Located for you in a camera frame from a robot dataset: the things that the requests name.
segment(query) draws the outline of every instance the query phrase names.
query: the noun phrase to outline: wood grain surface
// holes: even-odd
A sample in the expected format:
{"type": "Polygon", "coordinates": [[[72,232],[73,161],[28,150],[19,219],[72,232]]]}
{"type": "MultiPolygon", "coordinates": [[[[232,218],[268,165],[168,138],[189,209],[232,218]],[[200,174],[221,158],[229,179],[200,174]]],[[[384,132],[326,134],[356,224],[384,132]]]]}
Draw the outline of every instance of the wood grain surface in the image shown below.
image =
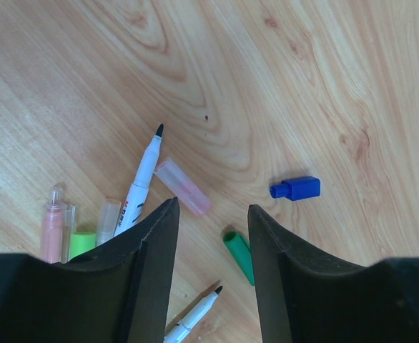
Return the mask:
{"type": "Polygon", "coordinates": [[[358,264],[419,255],[419,0],[0,0],[0,252],[39,253],[55,182],[94,227],[160,123],[213,203],[182,208],[168,322],[224,285],[188,342],[261,341],[222,243],[249,204],[358,264]],[[320,198],[270,198],[304,174],[320,198]]]}

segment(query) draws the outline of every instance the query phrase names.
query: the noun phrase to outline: clear plastic cap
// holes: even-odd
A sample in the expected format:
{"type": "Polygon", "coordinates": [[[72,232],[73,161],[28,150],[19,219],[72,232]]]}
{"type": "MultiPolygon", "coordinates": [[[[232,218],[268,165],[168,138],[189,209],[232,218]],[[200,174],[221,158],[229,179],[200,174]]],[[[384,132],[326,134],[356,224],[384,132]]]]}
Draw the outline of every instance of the clear plastic cap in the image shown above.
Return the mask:
{"type": "Polygon", "coordinates": [[[156,176],[174,193],[195,215],[203,217],[211,207],[211,201],[173,162],[165,159],[155,169],[156,176]]]}
{"type": "Polygon", "coordinates": [[[97,246],[109,241],[114,236],[121,205],[122,203],[118,200],[104,200],[97,225],[97,246]]]}

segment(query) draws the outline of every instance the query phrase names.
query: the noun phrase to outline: blue cap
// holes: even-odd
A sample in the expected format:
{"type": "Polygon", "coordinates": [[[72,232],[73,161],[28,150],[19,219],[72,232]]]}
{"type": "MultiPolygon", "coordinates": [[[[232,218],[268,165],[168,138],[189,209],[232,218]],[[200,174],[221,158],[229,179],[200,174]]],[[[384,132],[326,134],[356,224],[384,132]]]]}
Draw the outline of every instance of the blue cap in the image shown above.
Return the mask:
{"type": "Polygon", "coordinates": [[[298,177],[281,181],[270,187],[272,198],[288,198],[293,202],[318,197],[321,194],[321,181],[315,177],[298,177]]]}

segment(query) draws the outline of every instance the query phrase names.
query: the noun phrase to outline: light green cap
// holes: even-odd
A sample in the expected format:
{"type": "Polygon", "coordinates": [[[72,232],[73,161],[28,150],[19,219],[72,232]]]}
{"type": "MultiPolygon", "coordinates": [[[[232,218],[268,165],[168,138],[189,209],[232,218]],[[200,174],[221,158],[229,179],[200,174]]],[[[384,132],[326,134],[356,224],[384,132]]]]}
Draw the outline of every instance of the light green cap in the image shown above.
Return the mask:
{"type": "Polygon", "coordinates": [[[238,266],[245,274],[247,281],[254,286],[250,243],[238,232],[232,231],[224,235],[224,244],[229,249],[238,266]]]}
{"type": "Polygon", "coordinates": [[[69,259],[88,252],[97,246],[97,234],[94,232],[75,232],[69,244],[69,259]]]}

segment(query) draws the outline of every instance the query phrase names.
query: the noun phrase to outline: white marker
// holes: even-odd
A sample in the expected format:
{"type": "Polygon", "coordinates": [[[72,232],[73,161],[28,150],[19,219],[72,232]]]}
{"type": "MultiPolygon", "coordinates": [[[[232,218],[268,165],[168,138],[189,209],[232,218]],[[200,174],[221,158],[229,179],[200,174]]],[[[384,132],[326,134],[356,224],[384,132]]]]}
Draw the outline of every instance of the white marker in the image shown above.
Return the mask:
{"type": "Polygon", "coordinates": [[[115,236],[130,229],[138,222],[149,192],[149,184],[154,174],[155,165],[159,159],[163,131],[164,125],[160,124],[155,136],[152,137],[151,143],[144,152],[135,180],[130,186],[129,193],[125,199],[125,205],[114,233],[115,236]]]}
{"type": "Polygon", "coordinates": [[[203,318],[211,309],[216,301],[219,293],[222,291],[222,286],[216,288],[209,296],[203,298],[198,302],[193,309],[190,310],[186,316],[181,319],[172,331],[164,338],[164,343],[180,343],[192,331],[195,325],[203,318]]]}

